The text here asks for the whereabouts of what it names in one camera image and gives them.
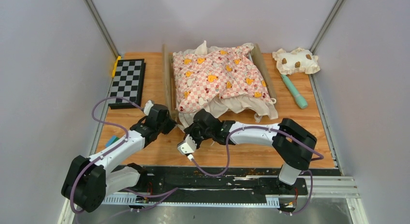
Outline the pink checkered duck cushion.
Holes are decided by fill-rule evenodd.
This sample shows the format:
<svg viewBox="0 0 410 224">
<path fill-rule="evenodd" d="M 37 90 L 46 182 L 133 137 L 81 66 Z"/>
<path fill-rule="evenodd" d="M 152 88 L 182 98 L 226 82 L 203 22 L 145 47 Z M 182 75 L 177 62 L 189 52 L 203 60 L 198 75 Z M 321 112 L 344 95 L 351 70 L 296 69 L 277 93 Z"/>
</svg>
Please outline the pink checkered duck cushion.
<svg viewBox="0 0 410 224">
<path fill-rule="evenodd" d="M 174 52 L 172 68 L 175 82 L 176 112 L 180 128 L 193 123 L 204 109 L 218 118 L 228 111 L 254 111 L 254 119 L 278 118 L 276 98 L 270 94 L 270 76 L 264 76 L 252 52 L 257 47 L 245 43 L 236 47 L 207 47 Z"/>
</svg>

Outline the wooden pet bed striped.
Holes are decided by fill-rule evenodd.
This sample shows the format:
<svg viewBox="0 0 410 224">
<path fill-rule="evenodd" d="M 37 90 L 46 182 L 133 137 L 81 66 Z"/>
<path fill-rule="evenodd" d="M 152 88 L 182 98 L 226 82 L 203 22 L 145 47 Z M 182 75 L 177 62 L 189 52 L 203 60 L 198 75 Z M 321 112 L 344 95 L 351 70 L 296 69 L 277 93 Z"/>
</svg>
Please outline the wooden pet bed striped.
<svg viewBox="0 0 410 224">
<path fill-rule="evenodd" d="M 259 45 L 257 43 L 246 43 L 246 45 L 252 48 L 251 52 L 248 54 L 248 58 L 258 68 L 263 79 L 267 80 L 269 96 L 273 99 L 273 103 L 276 103 L 277 93 Z M 168 51 L 166 44 L 162 45 L 162 65 L 165 103 L 170 110 L 171 117 L 176 121 L 180 121 L 179 112 L 176 109 L 176 85 L 174 80 L 173 57 Z"/>
</svg>

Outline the cream pillow brown spots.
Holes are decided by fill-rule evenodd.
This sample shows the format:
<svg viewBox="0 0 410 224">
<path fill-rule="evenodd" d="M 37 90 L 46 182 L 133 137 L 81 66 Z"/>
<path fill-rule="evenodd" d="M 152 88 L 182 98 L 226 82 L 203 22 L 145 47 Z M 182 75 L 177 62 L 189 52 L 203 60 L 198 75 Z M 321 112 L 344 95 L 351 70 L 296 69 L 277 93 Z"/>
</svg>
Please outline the cream pillow brown spots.
<svg viewBox="0 0 410 224">
<path fill-rule="evenodd" d="M 282 75 L 295 73 L 311 75 L 321 70 L 318 64 L 319 57 L 300 47 L 291 52 L 279 49 L 272 53 L 272 58 L 276 61 L 276 68 Z"/>
</svg>

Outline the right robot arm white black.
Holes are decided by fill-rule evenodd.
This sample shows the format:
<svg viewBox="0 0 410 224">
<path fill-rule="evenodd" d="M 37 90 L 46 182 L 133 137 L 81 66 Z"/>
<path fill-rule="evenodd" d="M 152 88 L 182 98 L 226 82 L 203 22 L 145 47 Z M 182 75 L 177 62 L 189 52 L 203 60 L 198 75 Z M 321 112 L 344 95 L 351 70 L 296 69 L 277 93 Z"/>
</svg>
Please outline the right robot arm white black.
<svg viewBox="0 0 410 224">
<path fill-rule="evenodd" d="M 317 138 L 289 118 L 275 124 L 251 125 L 234 120 L 221 121 L 202 109 L 184 132 L 184 140 L 177 149 L 191 162 L 195 161 L 193 153 L 208 139 L 225 147 L 240 144 L 273 147 L 284 161 L 276 180 L 276 187 L 283 194 L 295 188 L 297 177 L 308 171 L 311 161 L 324 158 L 315 150 Z"/>
</svg>

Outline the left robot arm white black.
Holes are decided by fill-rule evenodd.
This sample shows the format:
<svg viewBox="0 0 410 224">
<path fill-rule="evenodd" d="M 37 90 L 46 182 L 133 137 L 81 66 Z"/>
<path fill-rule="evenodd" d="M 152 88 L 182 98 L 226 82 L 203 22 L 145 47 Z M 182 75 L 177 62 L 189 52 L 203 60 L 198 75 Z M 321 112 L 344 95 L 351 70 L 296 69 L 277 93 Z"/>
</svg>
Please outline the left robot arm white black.
<svg viewBox="0 0 410 224">
<path fill-rule="evenodd" d="M 88 157 L 78 155 L 69 167 L 61 194 L 70 202 L 74 213 L 93 212 L 103 200 L 120 190 L 132 187 L 144 191 L 148 186 L 146 170 L 131 163 L 115 170 L 132 154 L 154 142 L 160 134 L 170 133 L 176 126 L 169 109 L 148 101 L 144 117 L 125 135 L 106 149 Z"/>
</svg>

